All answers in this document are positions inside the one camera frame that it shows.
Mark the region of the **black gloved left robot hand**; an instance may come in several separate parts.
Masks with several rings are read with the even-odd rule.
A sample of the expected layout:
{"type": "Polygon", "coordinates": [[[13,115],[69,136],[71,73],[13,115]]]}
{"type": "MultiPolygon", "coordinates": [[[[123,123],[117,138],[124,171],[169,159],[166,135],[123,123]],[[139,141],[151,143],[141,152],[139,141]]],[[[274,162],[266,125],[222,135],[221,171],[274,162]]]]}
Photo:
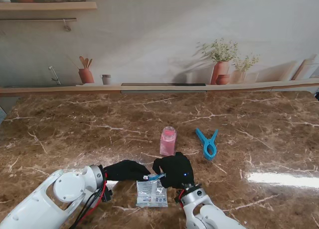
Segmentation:
{"type": "Polygon", "coordinates": [[[145,166],[132,160],[120,161],[104,167],[103,170],[107,174],[107,180],[111,181],[144,181],[144,176],[150,175],[150,171],[145,166]]]}

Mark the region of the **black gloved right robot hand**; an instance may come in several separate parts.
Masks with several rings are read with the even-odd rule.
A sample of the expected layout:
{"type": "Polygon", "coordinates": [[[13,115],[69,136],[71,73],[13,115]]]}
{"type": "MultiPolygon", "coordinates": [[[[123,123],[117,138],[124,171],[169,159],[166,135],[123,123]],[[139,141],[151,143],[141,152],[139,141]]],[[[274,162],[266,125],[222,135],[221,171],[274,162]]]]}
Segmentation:
{"type": "Polygon", "coordinates": [[[152,169],[156,174],[161,172],[165,174],[160,178],[164,188],[183,189],[185,185],[195,185],[191,163],[181,152],[176,152],[174,156],[156,159],[152,169]]]}

